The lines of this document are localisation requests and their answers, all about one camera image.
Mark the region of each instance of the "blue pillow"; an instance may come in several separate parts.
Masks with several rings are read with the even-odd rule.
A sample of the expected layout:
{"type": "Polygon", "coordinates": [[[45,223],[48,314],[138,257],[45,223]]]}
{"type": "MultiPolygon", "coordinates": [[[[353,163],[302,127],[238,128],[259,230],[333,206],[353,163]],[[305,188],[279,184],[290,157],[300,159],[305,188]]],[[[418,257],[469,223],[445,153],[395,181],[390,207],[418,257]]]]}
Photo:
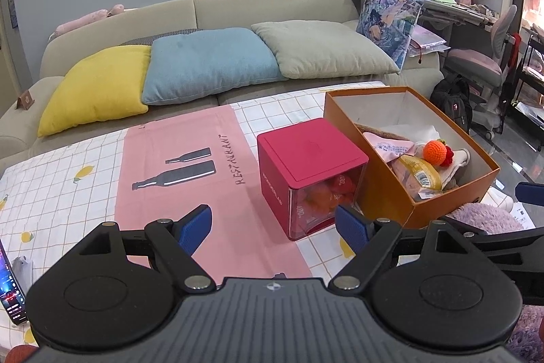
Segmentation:
{"type": "Polygon", "coordinates": [[[251,30],[202,30],[153,42],[141,101],[147,105],[184,103],[282,80],[274,54],[251,30]]]}

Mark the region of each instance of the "beige sofa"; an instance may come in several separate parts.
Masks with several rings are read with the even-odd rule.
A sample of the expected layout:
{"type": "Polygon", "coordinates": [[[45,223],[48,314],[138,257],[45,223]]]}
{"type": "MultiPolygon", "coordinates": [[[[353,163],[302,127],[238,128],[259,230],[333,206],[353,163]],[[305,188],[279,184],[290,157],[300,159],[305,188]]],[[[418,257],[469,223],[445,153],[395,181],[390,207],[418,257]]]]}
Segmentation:
{"type": "Polygon", "coordinates": [[[419,58],[407,58],[401,74],[250,85],[181,105],[150,106],[148,113],[126,119],[80,125],[56,135],[37,137],[42,112],[63,76],[81,59],[107,47],[187,28],[249,27],[264,21],[334,21],[355,29],[357,18],[357,10],[351,0],[174,0],[127,11],[59,36],[45,49],[40,80],[30,88],[34,105],[28,111],[15,109],[14,105],[0,118],[0,176],[5,168],[21,160],[91,137],[281,92],[349,81],[380,80],[388,85],[409,85],[428,97],[442,79],[436,53],[426,55],[421,64],[418,63],[419,58]]]}

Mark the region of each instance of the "red box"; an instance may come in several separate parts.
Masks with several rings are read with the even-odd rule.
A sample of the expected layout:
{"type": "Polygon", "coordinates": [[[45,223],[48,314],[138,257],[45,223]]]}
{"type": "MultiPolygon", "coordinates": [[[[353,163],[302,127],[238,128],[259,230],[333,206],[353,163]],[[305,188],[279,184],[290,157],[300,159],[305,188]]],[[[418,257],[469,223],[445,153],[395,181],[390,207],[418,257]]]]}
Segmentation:
{"type": "Polygon", "coordinates": [[[260,188],[285,234],[298,240],[353,204],[368,156],[323,118],[257,136],[260,188]]]}

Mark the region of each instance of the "phone screen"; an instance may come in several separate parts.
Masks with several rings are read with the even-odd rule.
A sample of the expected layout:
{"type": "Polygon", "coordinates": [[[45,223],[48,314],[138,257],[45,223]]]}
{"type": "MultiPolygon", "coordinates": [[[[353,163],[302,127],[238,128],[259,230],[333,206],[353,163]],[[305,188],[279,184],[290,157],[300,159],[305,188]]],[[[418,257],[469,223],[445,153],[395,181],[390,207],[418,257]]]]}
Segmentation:
{"type": "Polygon", "coordinates": [[[0,241],[0,300],[13,323],[19,325],[26,322],[24,294],[12,272],[12,267],[0,241]]]}

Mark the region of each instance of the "anime pillow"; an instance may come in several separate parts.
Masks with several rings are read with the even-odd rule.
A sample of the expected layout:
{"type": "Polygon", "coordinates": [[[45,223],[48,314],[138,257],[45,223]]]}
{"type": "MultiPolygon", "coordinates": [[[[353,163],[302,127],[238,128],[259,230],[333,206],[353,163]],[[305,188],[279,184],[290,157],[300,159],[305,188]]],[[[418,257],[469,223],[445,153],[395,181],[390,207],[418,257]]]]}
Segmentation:
{"type": "Polygon", "coordinates": [[[364,0],[357,33],[370,39],[402,69],[423,0],[364,0]]]}

